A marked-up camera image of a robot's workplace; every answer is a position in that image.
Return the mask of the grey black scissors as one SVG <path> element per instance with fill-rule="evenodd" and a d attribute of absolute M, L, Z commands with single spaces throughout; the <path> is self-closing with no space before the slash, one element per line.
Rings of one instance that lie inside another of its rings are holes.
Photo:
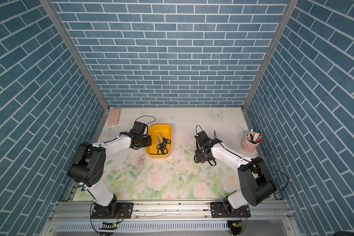
<path fill-rule="evenodd" d="M 165 155 L 165 154 L 168 153 L 167 146 L 166 146 L 166 147 L 161 147 L 161 146 L 158 146 L 158 145 L 157 145 L 156 148 L 157 148 L 157 154 L 158 154 L 158 155 Z"/>

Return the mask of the black handled scissors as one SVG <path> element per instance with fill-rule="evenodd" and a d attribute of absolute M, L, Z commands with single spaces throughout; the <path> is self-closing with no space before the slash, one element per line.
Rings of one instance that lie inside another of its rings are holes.
<path fill-rule="evenodd" d="M 161 132 L 159 134 L 160 134 L 163 141 L 159 142 L 158 146 L 166 147 L 168 144 L 171 144 L 171 142 L 172 142 L 171 140 L 165 138 Z"/>

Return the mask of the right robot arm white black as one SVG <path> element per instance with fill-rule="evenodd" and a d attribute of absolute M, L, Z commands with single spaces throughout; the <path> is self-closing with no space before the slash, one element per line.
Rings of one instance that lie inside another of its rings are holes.
<path fill-rule="evenodd" d="M 215 164 L 219 160 L 239 175 L 239 189 L 224 198 L 226 211 L 237 210 L 245 205 L 255 207 L 277 191 L 270 168 L 262 158 L 244 156 L 225 146 L 221 140 L 209 138 L 204 131 L 197 133 L 195 140 L 196 163 Z"/>

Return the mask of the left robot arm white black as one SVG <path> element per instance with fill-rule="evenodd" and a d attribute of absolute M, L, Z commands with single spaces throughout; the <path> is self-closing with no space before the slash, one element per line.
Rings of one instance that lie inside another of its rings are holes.
<path fill-rule="evenodd" d="M 151 145 L 148 125 L 135 121 L 129 132 L 121 132 L 112 140 L 92 144 L 81 143 L 70 163 L 67 175 L 93 196 L 97 206 L 109 208 L 116 200 L 103 180 L 106 157 L 123 149 L 140 149 Z"/>

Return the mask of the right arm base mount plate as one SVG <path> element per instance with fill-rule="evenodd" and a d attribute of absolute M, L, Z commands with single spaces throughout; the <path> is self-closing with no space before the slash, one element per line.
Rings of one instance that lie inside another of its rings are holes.
<path fill-rule="evenodd" d="M 228 203 L 211 202 L 210 212 L 212 218 L 249 218 L 251 213 L 248 205 L 234 209 Z"/>

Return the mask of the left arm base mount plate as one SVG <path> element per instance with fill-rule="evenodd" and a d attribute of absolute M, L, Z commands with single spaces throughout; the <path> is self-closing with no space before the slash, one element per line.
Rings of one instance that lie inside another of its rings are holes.
<path fill-rule="evenodd" d="M 109 206 L 100 206 L 93 203 L 92 219 L 130 219 L 133 212 L 134 203 L 112 203 Z"/>

